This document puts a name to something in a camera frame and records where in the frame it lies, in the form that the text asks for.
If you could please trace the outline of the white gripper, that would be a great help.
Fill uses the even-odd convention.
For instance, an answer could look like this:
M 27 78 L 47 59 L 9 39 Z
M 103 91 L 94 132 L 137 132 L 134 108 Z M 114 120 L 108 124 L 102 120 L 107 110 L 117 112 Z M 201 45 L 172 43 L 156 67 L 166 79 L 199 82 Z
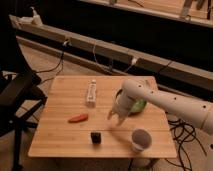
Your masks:
M 115 114 L 118 115 L 117 126 L 120 126 L 124 123 L 126 117 L 129 115 L 130 110 L 134 102 L 132 100 L 121 100 L 116 99 L 112 110 L 109 111 L 107 119 L 110 120 Z

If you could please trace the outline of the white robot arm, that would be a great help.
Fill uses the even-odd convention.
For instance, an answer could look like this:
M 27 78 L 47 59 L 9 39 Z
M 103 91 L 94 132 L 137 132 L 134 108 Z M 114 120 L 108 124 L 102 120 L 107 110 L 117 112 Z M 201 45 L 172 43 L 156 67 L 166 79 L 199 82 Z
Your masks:
M 213 103 L 211 102 L 153 90 L 131 79 L 123 81 L 121 90 L 121 94 L 114 100 L 108 114 L 108 118 L 118 115 L 118 125 L 121 125 L 129 116 L 137 101 L 144 100 L 213 135 Z

